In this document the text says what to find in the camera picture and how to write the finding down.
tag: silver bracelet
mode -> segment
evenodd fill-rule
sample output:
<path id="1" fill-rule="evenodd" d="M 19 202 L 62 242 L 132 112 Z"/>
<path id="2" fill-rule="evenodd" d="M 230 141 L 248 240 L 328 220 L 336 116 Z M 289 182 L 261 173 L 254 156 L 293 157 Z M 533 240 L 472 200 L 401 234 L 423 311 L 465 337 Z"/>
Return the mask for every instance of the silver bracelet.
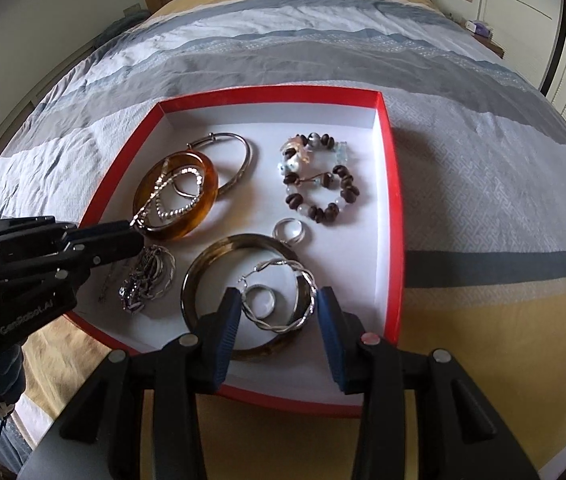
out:
<path id="1" fill-rule="evenodd" d="M 245 148 L 245 159 L 243 159 L 243 164 L 240 165 L 239 171 L 237 171 L 236 174 L 230 180 L 228 180 L 225 184 L 223 184 L 220 188 L 218 188 L 218 196 L 222 196 L 224 193 L 227 193 L 231 188 L 233 188 L 236 185 L 236 183 L 240 179 L 242 179 L 242 176 L 247 171 L 247 168 L 250 165 L 250 162 L 252 161 L 252 149 L 250 148 L 249 142 L 247 142 L 247 140 L 241 137 L 240 135 L 231 134 L 229 132 L 221 132 L 219 134 L 214 134 L 214 133 L 209 134 L 207 137 L 203 137 L 202 139 L 195 140 L 194 142 L 188 142 L 187 147 L 188 150 L 194 150 L 195 148 L 200 148 L 201 146 L 205 146 L 206 144 L 216 142 L 216 140 L 219 137 L 229 137 L 231 139 L 240 140 L 240 143 Z M 178 193 L 179 195 L 185 198 L 196 197 L 195 195 L 186 193 L 185 191 L 179 189 L 178 186 L 176 185 L 176 180 L 172 181 L 172 186 L 174 187 L 174 191 L 176 191 L 176 193 Z"/>

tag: bangle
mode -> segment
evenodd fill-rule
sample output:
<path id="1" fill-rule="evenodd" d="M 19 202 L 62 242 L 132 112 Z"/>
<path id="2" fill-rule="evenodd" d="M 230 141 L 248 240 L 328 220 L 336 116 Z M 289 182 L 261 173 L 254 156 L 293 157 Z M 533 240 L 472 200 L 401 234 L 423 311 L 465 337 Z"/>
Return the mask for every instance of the bangle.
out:
<path id="1" fill-rule="evenodd" d="M 183 279 L 180 292 L 180 309 L 183 313 L 185 324 L 188 326 L 190 332 L 194 330 L 198 323 L 196 291 L 203 274 L 218 258 L 238 249 L 266 249 L 279 254 L 279 256 L 285 260 L 298 260 L 296 253 L 285 244 L 261 234 L 233 235 L 222 238 L 211 244 L 192 262 Z M 296 301 L 294 302 L 294 310 L 287 324 L 292 325 L 304 316 L 307 317 L 306 313 L 313 304 L 314 294 L 312 293 L 309 283 L 303 276 L 297 276 Z M 254 348 L 234 349 L 232 351 L 232 359 L 245 360 L 253 357 L 272 355 L 287 346 L 298 333 L 300 333 L 299 330 L 292 330 L 287 333 L 277 334 L 270 341 Z"/>
<path id="2" fill-rule="evenodd" d="M 160 204 L 160 192 L 182 173 L 197 175 L 200 193 L 185 207 L 165 212 Z M 154 164 L 136 189 L 133 201 L 131 224 L 137 225 L 150 238 L 157 240 L 177 240 L 197 227 L 207 216 L 218 194 L 218 174 L 216 169 L 203 153 L 185 150 L 176 152 Z M 162 225 L 151 225 L 147 215 L 150 205 L 154 203 L 157 215 L 168 220 Z"/>
<path id="3" fill-rule="evenodd" d="M 194 150 L 195 148 L 200 148 L 202 146 L 205 146 L 206 144 L 216 142 L 219 137 L 229 137 L 231 139 L 240 140 L 240 143 L 245 148 L 245 158 L 240 165 L 239 171 L 237 171 L 230 180 L 228 180 L 225 184 L 218 188 L 218 196 L 223 196 L 231 188 L 233 188 L 240 179 L 242 179 L 242 176 L 247 171 L 247 168 L 252 161 L 252 149 L 250 148 L 250 144 L 245 138 L 241 137 L 240 135 L 231 134 L 229 132 L 222 132 L 219 134 L 209 134 L 207 137 L 203 137 L 202 139 L 195 140 L 194 142 L 188 142 L 187 146 L 188 150 Z M 174 181 L 172 182 L 172 186 L 174 187 L 174 191 L 176 191 L 176 193 L 178 193 L 179 195 L 184 196 L 185 198 L 195 198 L 195 195 L 180 190 L 176 185 L 176 179 L 174 179 Z"/>

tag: ring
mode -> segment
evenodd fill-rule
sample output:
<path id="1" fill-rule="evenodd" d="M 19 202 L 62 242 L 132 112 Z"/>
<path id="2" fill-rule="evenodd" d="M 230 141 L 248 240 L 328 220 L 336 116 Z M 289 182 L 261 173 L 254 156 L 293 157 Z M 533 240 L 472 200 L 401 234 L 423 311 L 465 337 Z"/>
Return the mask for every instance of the ring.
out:
<path id="1" fill-rule="evenodd" d="M 284 236 L 279 233 L 279 230 L 282 226 L 290 222 L 298 224 L 299 231 L 296 236 L 292 236 L 289 240 L 285 240 Z M 274 229 L 272 230 L 272 238 L 275 238 L 279 242 L 282 242 L 285 245 L 289 245 L 289 246 L 296 245 L 304 238 L 304 236 L 305 236 L 305 224 L 303 224 L 303 222 L 301 222 L 296 218 L 283 218 L 282 220 L 276 222 L 276 225 L 274 225 Z"/>
<path id="2" fill-rule="evenodd" d="M 252 149 L 250 148 L 250 144 L 240 135 L 223 132 L 220 134 L 209 134 L 207 137 L 203 137 L 202 139 L 195 140 L 194 142 L 188 142 L 188 150 L 194 150 L 195 148 L 200 148 L 201 146 L 215 142 L 218 137 L 229 137 L 231 139 L 240 140 L 243 147 L 245 148 L 245 159 L 243 160 L 243 164 L 240 166 L 239 171 L 237 171 L 230 180 L 228 180 L 218 189 L 218 196 L 222 196 L 224 193 L 227 193 L 231 188 L 233 188 L 240 179 L 242 179 L 242 176 L 247 171 L 247 168 L 250 165 L 250 161 L 252 160 Z M 176 191 L 176 193 L 185 198 L 196 197 L 195 195 L 180 190 L 176 185 L 176 179 L 172 181 L 172 186 L 174 187 L 174 191 Z"/>
<path id="3" fill-rule="evenodd" d="M 183 313 L 183 319 L 190 332 L 193 332 L 198 324 L 198 313 L 196 312 L 196 291 L 198 284 L 202 279 L 205 271 L 216 261 L 227 253 L 237 251 L 239 249 L 266 249 L 273 253 L 279 254 L 282 258 L 288 260 L 297 260 L 296 253 L 284 243 L 275 238 L 261 234 L 240 234 L 227 238 L 221 238 L 217 242 L 211 244 L 207 249 L 200 253 L 189 266 L 185 273 L 183 285 L 180 290 L 180 309 Z M 289 324 L 293 324 L 296 320 L 301 319 L 307 310 L 314 304 L 315 294 L 310 288 L 307 280 L 303 276 L 296 277 L 296 300 L 294 301 L 294 309 L 289 320 Z M 283 349 L 292 339 L 300 332 L 287 332 L 276 334 L 276 336 L 254 348 L 234 349 L 232 350 L 232 359 L 245 360 L 253 357 L 266 357 Z"/>
<path id="4" fill-rule="evenodd" d="M 261 318 L 257 317 L 252 309 L 247 304 L 246 297 L 247 291 L 250 287 L 247 285 L 247 278 L 256 272 L 261 272 L 264 269 L 267 269 L 270 265 L 286 265 L 290 267 L 295 272 L 298 272 L 303 279 L 307 282 L 307 285 L 310 288 L 310 304 L 303 312 L 303 315 L 293 322 L 287 325 L 270 325 L 269 323 L 263 321 Z M 267 260 L 266 262 L 261 262 L 256 265 L 250 272 L 247 274 L 242 275 L 238 282 L 241 285 L 240 296 L 242 297 L 242 306 L 243 306 L 243 314 L 245 317 L 249 319 L 253 324 L 255 324 L 261 330 L 269 330 L 270 332 L 274 332 L 276 334 L 287 334 L 293 332 L 294 330 L 300 330 L 308 318 L 314 313 L 314 309 L 316 307 L 316 295 L 318 294 L 318 287 L 316 286 L 316 279 L 314 275 L 306 269 L 303 264 L 297 262 L 296 260 L 286 260 L 285 258 L 273 258 L 271 260 Z"/>
<path id="5" fill-rule="evenodd" d="M 257 283 L 256 285 L 250 285 L 241 294 L 243 304 L 248 304 L 248 295 L 253 290 L 264 290 L 269 296 L 269 301 L 265 305 L 265 312 L 260 314 L 254 314 L 256 318 L 263 320 L 267 316 L 269 316 L 272 312 L 274 312 L 274 309 L 276 308 L 276 293 L 274 292 L 274 289 L 272 289 L 270 286 L 267 285 L 262 285 L 260 283 Z"/>

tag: silver bangle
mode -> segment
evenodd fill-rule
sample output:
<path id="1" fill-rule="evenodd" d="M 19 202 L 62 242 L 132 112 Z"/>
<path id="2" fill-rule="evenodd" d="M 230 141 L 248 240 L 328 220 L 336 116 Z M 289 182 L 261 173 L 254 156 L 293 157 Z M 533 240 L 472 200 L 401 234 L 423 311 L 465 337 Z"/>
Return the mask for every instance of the silver bangle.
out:
<path id="1" fill-rule="evenodd" d="M 261 272 L 264 269 L 267 269 L 270 265 L 286 265 L 290 267 L 295 272 L 298 272 L 303 279 L 307 282 L 310 287 L 310 304 L 303 312 L 303 315 L 295 319 L 293 322 L 287 325 L 270 325 L 268 322 L 259 319 L 252 308 L 249 306 L 247 302 L 247 291 L 250 290 L 250 287 L 247 284 L 247 278 L 256 272 Z M 314 313 L 314 308 L 316 307 L 316 295 L 318 294 L 318 288 L 316 287 L 316 280 L 314 279 L 314 275 L 306 269 L 302 264 L 297 262 L 296 260 L 285 260 L 284 258 L 274 258 L 272 260 L 268 260 L 266 262 L 261 262 L 256 267 L 254 267 L 250 272 L 247 274 L 242 275 L 238 282 L 240 283 L 240 296 L 242 298 L 242 310 L 245 317 L 249 319 L 253 324 L 255 324 L 261 330 L 269 330 L 270 332 L 274 332 L 276 334 L 286 334 L 288 332 L 292 332 L 293 330 L 299 330 L 303 327 L 305 322 L 309 319 L 309 317 Z"/>
<path id="2" fill-rule="evenodd" d="M 247 142 L 247 140 L 241 137 L 240 135 L 231 134 L 229 132 L 221 132 L 219 134 L 211 133 L 207 137 L 203 137 L 202 139 L 195 140 L 194 142 L 188 142 L 187 147 L 188 150 L 194 150 L 195 148 L 200 148 L 201 146 L 205 146 L 206 144 L 215 142 L 219 137 L 229 137 L 231 139 L 240 140 L 243 147 L 245 148 L 245 159 L 243 160 L 243 164 L 240 166 L 239 171 L 237 171 L 236 174 L 230 180 L 228 180 L 225 184 L 223 184 L 220 188 L 218 188 L 218 196 L 222 196 L 224 193 L 227 193 L 231 188 L 233 188 L 234 185 L 240 179 L 242 179 L 242 176 L 247 171 L 247 168 L 250 165 L 250 162 L 252 161 L 252 149 L 250 148 L 249 142 Z M 179 195 L 185 198 L 196 197 L 195 195 L 180 190 L 176 185 L 176 178 L 174 178 L 174 180 L 172 181 L 172 186 L 174 187 L 174 191 L 176 191 L 176 193 L 178 193 Z"/>
<path id="3" fill-rule="evenodd" d="M 296 223 L 299 226 L 299 232 L 297 235 L 292 236 L 291 238 L 285 239 L 284 235 L 280 232 L 281 227 L 288 223 Z M 279 242 L 284 243 L 285 245 L 292 246 L 296 245 L 305 237 L 305 224 L 296 218 L 283 218 L 279 220 L 274 225 L 274 229 L 272 229 L 272 238 L 275 238 Z"/>

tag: jewelry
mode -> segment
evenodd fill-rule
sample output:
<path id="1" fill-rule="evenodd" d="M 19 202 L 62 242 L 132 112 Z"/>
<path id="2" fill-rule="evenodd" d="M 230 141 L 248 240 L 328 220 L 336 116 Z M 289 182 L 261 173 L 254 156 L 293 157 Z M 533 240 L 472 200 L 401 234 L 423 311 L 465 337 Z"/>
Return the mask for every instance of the jewelry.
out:
<path id="1" fill-rule="evenodd" d="M 207 137 L 203 137 L 202 139 L 195 140 L 194 142 L 189 142 L 187 146 L 188 146 L 188 150 L 194 150 L 195 148 L 200 148 L 202 146 L 205 146 L 206 144 L 216 142 L 216 140 L 219 137 L 229 137 L 231 139 L 240 140 L 243 147 L 245 148 L 245 159 L 243 160 L 243 163 L 240 165 L 239 171 L 237 171 L 236 174 L 230 180 L 228 180 L 225 184 L 223 184 L 218 189 L 218 196 L 222 196 L 225 193 L 227 193 L 231 188 L 233 188 L 234 185 L 240 179 L 242 179 L 242 176 L 247 171 L 247 168 L 250 165 L 250 162 L 252 161 L 252 149 L 250 148 L 250 144 L 247 142 L 247 140 L 245 138 L 241 137 L 240 135 L 231 134 L 229 132 L 222 132 L 222 133 L 219 133 L 219 134 L 214 134 L 214 133 L 209 134 Z M 179 195 L 181 195 L 185 198 L 195 198 L 196 197 L 195 195 L 181 191 L 178 188 L 178 186 L 176 185 L 176 180 L 173 181 L 172 186 L 174 187 L 174 191 L 176 191 L 176 193 L 178 193 Z"/>
<path id="2" fill-rule="evenodd" d="M 301 168 L 309 162 L 307 146 L 311 148 L 323 147 L 336 153 L 336 166 L 331 172 L 319 173 L 309 178 L 300 177 Z M 283 183 L 287 185 L 285 202 L 290 209 L 297 210 L 301 215 L 311 218 L 317 224 L 335 221 L 338 213 L 349 204 L 353 204 L 360 195 L 359 189 L 354 186 L 354 176 L 344 166 L 348 160 L 346 142 L 335 142 L 334 138 L 328 134 L 321 137 L 313 132 L 310 133 L 309 137 L 301 135 L 289 139 L 281 147 L 281 155 L 283 160 L 279 163 L 278 169 L 284 175 Z M 329 189 L 334 182 L 334 175 L 340 179 L 340 195 L 333 202 L 330 202 L 325 210 L 305 203 L 305 198 L 299 189 L 301 184 L 311 182 Z"/>
<path id="3" fill-rule="evenodd" d="M 250 285 L 248 288 L 245 289 L 243 301 L 246 304 L 249 304 L 248 297 L 250 295 L 250 292 L 255 292 L 257 290 L 264 290 L 269 297 L 269 301 L 265 305 L 265 311 L 259 314 L 254 314 L 254 316 L 256 316 L 258 319 L 265 319 L 272 312 L 274 312 L 274 309 L 276 308 L 276 293 L 274 292 L 274 289 L 272 289 L 270 286 L 257 283 L 255 285 Z"/>
<path id="4" fill-rule="evenodd" d="M 266 249 L 279 254 L 285 260 L 298 260 L 296 253 L 279 240 L 260 234 L 240 234 L 222 238 L 200 253 L 189 266 L 180 290 L 180 309 L 190 332 L 198 323 L 196 291 L 205 271 L 221 256 L 238 249 Z M 309 282 L 303 276 L 296 277 L 296 301 L 288 324 L 301 319 L 314 304 Z M 276 334 L 263 345 L 249 349 L 234 349 L 232 359 L 245 360 L 256 356 L 268 356 L 284 348 L 298 334 L 298 330 Z"/>
<path id="5" fill-rule="evenodd" d="M 172 286 L 176 260 L 165 247 L 145 247 L 138 255 L 136 264 L 118 290 L 123 310 L 135 314 L 144 309 L 143 300 L 155 300 L 163 296 Z M 162 288 L 156 289 L 164 281 Z"/>
<path id="6" fill-rule="evenodd" d="M 169 212 L 162 209 L 163 215 L 166 215 L 165 218 L 169 220 L 168 223 L 150 225 L 147 221 L 150 205 L 177 176 L 182 173 L 192 173 L 191 168 L 196 168 L 203 175 L 199 195 L 184 208 Z M 217 194 L 218 174 L 209 158 L 203 153 L 189 150 L 173 153 L 165 160 L 154 164 L 138 185 L 133 201 L 134 217 L 130 225 L 137 225 L 151 238 L 159 240 L 182 238 L 205 219 Z"/>
<path id="7" fill-rule="evenodd" d="M 295 223 L 298 224 L 298 234 L 288 238 L 287 240 L 284 238 L 284 235 L 280 232 L 281 228 L 288 223 Z M 296 245 L 305 237 L 305 224 L 296 218 L 283 218 L 276 222 L 274 225 L 274 229 L 272 229 L 272 238 L 284 243 L 287 246 Z"/>
<path id="8" fill-rule="evenodd" d="M 247 302 L 247 291 L 251 288 L 247 285 L 247 278 L 256 272 L 261 272 L 264 269 L 267 269 L 270 265 L 286 265 L 290 267 L 295 272 L 300 273 L 303 279 L 307 282 L 310 287 L 311 295 L 310 295 L 310 304 L 305 309 L 303 315 L 294 320 L 293 322 L 287 325 L 270 325 L 268 322 L 263 321 L 261 318 L 256 316 L 252 309 L 250 308 Z M 308 318 L 314 313 L 314 307 L 316 306 L 316 295 L 318 294 L 318 288 L 316 287 L 316 280 L 314 279 L 314 275 L 307 270 L 303 265 L 295 260 L 286 260 L 285 258 L 274 258 L 272 260 L 268 260 L 266 262 L 261 262 L 256 265 L 250 272 L 247 274 L 242 275 L 239 278 L 240 283 L 240 296 L 242 298 L 242 310 L 245 317 L 249 319 L 252 323 L 254 323 L 259 329 L 261 330 L 269 330 L 271 332 L 277 334 L 286 334 L 293 330 L 300 330 Z"/>

